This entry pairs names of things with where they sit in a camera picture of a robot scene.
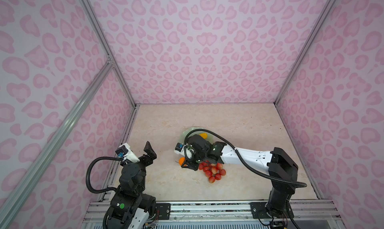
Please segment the small orange fake fruit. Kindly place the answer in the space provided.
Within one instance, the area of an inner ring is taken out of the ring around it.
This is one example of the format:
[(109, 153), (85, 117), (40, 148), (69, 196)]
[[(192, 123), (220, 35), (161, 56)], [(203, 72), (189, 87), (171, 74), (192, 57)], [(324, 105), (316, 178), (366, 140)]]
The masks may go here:
[(185, 157), (182, 157), (182, 158), (179, 159), (179, 165), (180, 165), (181, 167), (184, 166), (184, 164), (185, 164), (185, 160), (186, 160)]

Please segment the red fake grape bunch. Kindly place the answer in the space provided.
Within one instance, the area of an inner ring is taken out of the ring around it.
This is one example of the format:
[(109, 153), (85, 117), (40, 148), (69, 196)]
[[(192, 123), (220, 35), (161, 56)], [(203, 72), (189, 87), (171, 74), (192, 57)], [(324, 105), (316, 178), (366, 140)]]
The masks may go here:
[(220, 181), (222, 177), (227, 174), (226, 170), (224, 169), (224, 165), (221, 163), (201, 163), (198, 166), (198, 170), (202, 171), (205, 174), (210, 184), (213, 184), (216, 181)]

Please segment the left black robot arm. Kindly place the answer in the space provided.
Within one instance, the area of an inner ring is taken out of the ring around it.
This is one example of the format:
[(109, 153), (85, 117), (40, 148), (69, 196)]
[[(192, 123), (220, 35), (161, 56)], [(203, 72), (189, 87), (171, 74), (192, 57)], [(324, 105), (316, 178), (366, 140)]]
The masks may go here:
[(155, 216), (156, 198), (144, 194), (144, 190), (146, 167), (153, 164), (157, 154), (150, 142), (146, 142), (144, 152), (137, 157), (127, 143), (116, 150), (122, 171), (120, 184), (103, 218), (104, 229), (142, 229), (147, 220)]

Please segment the light green scalloped fruit bowl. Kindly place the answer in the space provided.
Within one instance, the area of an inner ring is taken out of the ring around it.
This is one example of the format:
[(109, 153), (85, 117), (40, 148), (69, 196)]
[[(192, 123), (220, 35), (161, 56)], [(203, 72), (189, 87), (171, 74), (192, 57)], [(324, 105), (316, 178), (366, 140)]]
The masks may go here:
[(213, 145), (212, 146), (212, 156), (214, 158), (214, 161), (217, 161), (221, 157), (222, 150), (226, 144), (223, 142), (214, 142), (213, 137), (219, 138), (219, 136), (210, 130), (203, 129), (203, 128), (190, 128), (190, 129), (188, 129), (182, 133), (181, 139), (179, 140), (179, 143), (184, 145), (186, 137), (193, 136), (195, 134), (201, 134), (201, 133), (207, 133), (208, 134), (208, 141)]

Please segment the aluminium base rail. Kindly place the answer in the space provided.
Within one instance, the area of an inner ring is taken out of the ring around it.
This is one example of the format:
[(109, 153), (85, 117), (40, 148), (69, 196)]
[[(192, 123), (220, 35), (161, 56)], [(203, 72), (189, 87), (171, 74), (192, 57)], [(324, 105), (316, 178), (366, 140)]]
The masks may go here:
[(269, 213), (266, 201), (160, 201), (171, 204), (168, 220), (149, 219), (142, 229), (344, 229), (330, 200), (291, 200)]

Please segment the left diagonal aluminium frame bar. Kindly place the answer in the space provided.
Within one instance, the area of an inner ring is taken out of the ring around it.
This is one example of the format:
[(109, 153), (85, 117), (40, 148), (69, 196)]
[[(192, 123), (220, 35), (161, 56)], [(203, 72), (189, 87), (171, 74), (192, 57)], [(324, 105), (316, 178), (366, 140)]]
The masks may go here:
[(27, 170), (17, 187), (12, 191), (5, 204), (1, 208), (1, 228), (7, 229), (33, 192), (39, 180), (48, 169), (58, 150), (74, 129), (75, 125), (85, 112), (86, 108), (100, 89), (104, 80), (113, 69), (113, 62), (106, 62), (101, 71), (79, 98), (73, 109), (63, 121), (59, 129), (51, 137), (51, 140), (43, 148), (35, 162)]

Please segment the left corner aluminium post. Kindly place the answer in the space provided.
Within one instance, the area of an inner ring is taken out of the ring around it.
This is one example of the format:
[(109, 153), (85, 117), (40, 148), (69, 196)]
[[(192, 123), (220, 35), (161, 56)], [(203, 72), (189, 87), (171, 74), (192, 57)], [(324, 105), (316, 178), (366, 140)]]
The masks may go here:
[(89, 22), (90, 22), (90, 24), (91, 24), (91, 26), (95, 32), (95, 35), (96, 35), (97, 39), (99, 40), (100, 45), (101, 45), (106, 57), (108, 58), (108, 61), (111, 62), (111, 64), (112, 64), (114, 73), (118, 78), (118, 82), (120, 83), (120, 85), (123, 88), (123, 92), (125, 93), (126, 97), (128, 98), (129, 103), (132, 106), (132, 108), (136, 109), (137, 104), (134, 102), (133, 96), (132, 96), (132, 94), (128, 88), (128, 85), (127, 85), (125, 79), (124, 79), (123, 73), (121, 72), (120, 67), (117, 64), (117, 61), (115, 60), (115, 57), (114, 57), (113, 52), (111, 50), (111, 47), (110, 47), (109, 43), (107, 42), (107, 38), (106, 38), (106, 36), (103, 32), (103, 29), (102, 29), (102, 27), (101, 27), (101, 25), (97, 19), (96, 13), (95, 13), (92, 5), (91, 5), (90, 0), (79, 0), (79, 3), (81, 4), (83, 10), (85, 11), (85, 15), (88, 18), (88, 20), (89, 20)]

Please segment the corner aluminium post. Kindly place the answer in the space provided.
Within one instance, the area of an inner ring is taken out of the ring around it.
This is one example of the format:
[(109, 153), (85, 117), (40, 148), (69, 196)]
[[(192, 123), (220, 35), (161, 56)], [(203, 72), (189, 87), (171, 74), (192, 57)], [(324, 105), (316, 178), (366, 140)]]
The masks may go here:
[(92, 5), (91, 5), (90, 0), (79, 0), (79, 3), (81, 4), (83, 10), (85, 11), (85, 15), (88, 18), (88, 20), (89, 20), (89, 22), (90, 22), (90, 24), (91, 24), (91, 26), (95, 32), (95, 35), (96, 35), (97, 39), (99, 40), (100, 45), (101, 45), (106, 57), (108, 58), (108, 61), (111, 62), (111, 64), (112, 64), (114, 73), (118, 78), (118, 82), (120, 83), (120, 85), (123, 88), (123, 92), (125, 93), (126, 97), (128, 98), (129, 103), (132, 106), (132, 108), (136, 109), (137, 104), (134, 102), (133, 96), (132, 96), (132, 94), (128, 88), (128, 85), (127, 85), (125, 79), (124, 79), (123, 73), (121, 72), (120, 67), (117, 64), (117, 61), (115, 60), (115, 57), (114, 57), (113, 52), (111, 50), (111, 47), (110, 47), (109, 43), (107, 42), (107, 38), (106, 38), (106, 36), (103, 32), (103, 29), (102, 29), (102, 27), (101, 27), (101, 25), (97, 19), (96, 13), (95, 13)]
[(308, 35), (308, 37), (307, 37), (307, 39), (303, 45), (303, 48), (301, 49), (300, 53), (298, 54), (296, 61), (294, 62), (290, 72), (288, 73), (287, 78), (285, 79), (285, 81), (283, 83), (283, 86), (282, 86), (280, 92), (278, 93), (278, 96), (274, 102), (274, 105), (276, 108), (282, 102), (285, 93), (288, 91), (288, 88), (289, 88), (291, 82), (293, 81), (297, 71), (300, 69), (300, 66), (303, 63), (304, 58), (306, 57), (306, 55), (310, 51), (312, 45), (314, 44), (314, 42), (315, 42), (317, 36), (319, 35), (322, 27), (324, 26), (325, 22), (330, 17), (330, 14), (332, 13), (332, 10), (336, 6), (337, 2), (338, 2), (338, 0), (327, 0), (325, 5), (323, 6), (323, 8), (322, 8), (322, 10), (321, 10), (321, 12), (317, 18), (317, 21), (315, 22), (313, 28), (311, 29), (311, 31), (310, 31), (310, 33), (309, 33), (309, 35)]

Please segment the right corner aluminium post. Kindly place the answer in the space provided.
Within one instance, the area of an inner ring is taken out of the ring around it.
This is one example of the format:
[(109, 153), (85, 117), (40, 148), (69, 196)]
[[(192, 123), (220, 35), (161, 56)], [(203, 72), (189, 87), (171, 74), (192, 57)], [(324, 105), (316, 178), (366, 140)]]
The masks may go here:
[(288, 91), (288, 88), (289, 88), (291, 82), (293, 81), (297, 71), (300, 69), (300, 66), (303, 63), (304, 58), (306, 57), (306, 55), (310, 51), (312, 45), (314, 44), (314, 42), (315, 42), (317, 36), (319, 35), (322, 27), (324, 26), (325, 22), (330, 17), (330, 14), (332, 13), (332, 10), (336, 6), (337, 2), (338, 2), (338, 0), (327, 0), (325, 5), (323, 6), (323, 8), (322, 8), (322, 10), (321, 10), (321, 12), (317, 18), (317, 21), (315, 22), (313, 28), (311, 29), (311, 31), (310, 31), (310, 33), (309, 33), (309, 35), (308, 35), (308, 37), (307, 37), (307, 39), (303, 45), (303, 48), (301, 49), (300, 53), (298, 54), (296, 61), (294, 62), (290, 72), (288, 73), (287, 78), (285, 79), (285, 81), (283, 83), (283, 86), (282, 86), (280, 92), (278, 93), (278, 96), (274, 102), (274, 105), (276, 108), (282, 102), (285, 93)]

